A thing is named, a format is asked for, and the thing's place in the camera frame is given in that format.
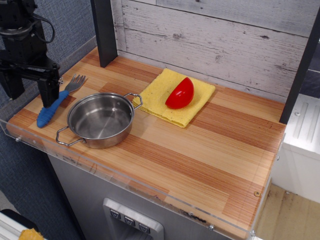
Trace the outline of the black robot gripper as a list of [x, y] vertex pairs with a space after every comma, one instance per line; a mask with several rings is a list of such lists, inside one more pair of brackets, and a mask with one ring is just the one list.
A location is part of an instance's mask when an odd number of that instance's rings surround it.
[[7, 96], [15, 100], [25, 88], [22, 78], [37, 81], [44, 108], [59, 98], [59, 64], [47, 57], [43, 32], [1, 32], [5, 50], [0, 52], [0, 83]]

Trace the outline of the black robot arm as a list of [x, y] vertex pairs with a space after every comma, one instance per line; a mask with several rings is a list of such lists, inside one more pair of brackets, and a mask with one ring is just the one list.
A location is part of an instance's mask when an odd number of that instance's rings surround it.
[[4, 49], [0, 52], [0, 84], [7, 96], [15, 100], [25, 87], [23, 80], [37, 83], [42, 104], [50, 107], [59, 97], [59, 64], [47, 56], [42, 23], [45, 18], [34, 13], [33, 0], [0, 2], [0, 36]]

